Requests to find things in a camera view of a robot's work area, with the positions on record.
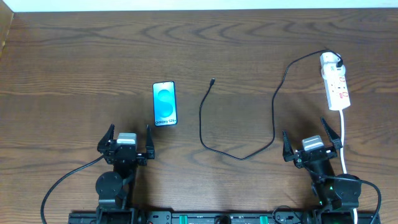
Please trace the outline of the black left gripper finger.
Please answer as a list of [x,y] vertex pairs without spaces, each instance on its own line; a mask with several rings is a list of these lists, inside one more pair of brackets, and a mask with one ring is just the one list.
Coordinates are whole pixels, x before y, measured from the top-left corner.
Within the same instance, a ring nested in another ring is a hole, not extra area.
[[155,148],[151,135],[151,128],[147,125],[147,138],[146,138],[146,154],[147,159],[155,159]]
[[97,151],[100,153],[114,152],[114,124],[111,124],[106,134],[101,138],[98,143]]

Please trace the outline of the blue Galaxy smartphone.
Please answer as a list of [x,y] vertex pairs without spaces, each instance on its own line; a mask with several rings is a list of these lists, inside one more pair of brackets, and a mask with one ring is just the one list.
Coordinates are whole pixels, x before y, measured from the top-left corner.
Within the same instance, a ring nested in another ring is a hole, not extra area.
[[157,127],[178,123],[175,82],[158,82],[152,85],[154,124]]

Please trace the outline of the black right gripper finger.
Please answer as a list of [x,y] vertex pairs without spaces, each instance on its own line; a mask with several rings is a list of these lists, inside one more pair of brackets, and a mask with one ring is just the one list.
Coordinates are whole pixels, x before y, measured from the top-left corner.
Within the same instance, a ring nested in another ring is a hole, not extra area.
[[294,160],[295,154],[293,152],[293,149],[290,144],[287,133],[285,131],[283,131],[282,135],[283,135],[283,142],[284,142],[282,156],[283,156],[285,162],[289,162],[289,161]]
[[343,147],[341,137],[328,125],[324,117],[321,117],[320,120],[333,147],[335,149],[341,149]]

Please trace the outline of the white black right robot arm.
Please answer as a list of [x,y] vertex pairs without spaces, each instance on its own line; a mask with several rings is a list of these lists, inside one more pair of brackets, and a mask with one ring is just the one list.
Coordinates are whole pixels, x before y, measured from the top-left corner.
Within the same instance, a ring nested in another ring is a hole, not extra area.
[[302,148],[295,151],[283,131],[282,156],[284,161],[292,161],[295,167],[308,171],[312,189],[320,201],[320,208],[305,212],[304,223],[353,223],[353,210],[359,207],[362,182],[351,174],[335,174],[330,160],[338,156],[343,144],[324,118],[321,122],[332,143],[330,147],[324,145],[320,136],[312,136],[302,140]]

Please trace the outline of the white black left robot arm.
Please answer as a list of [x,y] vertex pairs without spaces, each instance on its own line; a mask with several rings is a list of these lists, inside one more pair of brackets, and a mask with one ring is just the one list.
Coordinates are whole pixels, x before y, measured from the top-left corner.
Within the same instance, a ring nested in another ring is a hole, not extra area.
[[107,164],[113,166],[113,170],[101,174],[96,181],[99,196],[96,223],[147,223],[144,211],[127,205],[134,188],[137,168],[155,158],[150,127],[146,127],[146,131],[145,152],[137,152],[135,133],[121,133],[115,139],[113,124],[99,141],[97,151]]

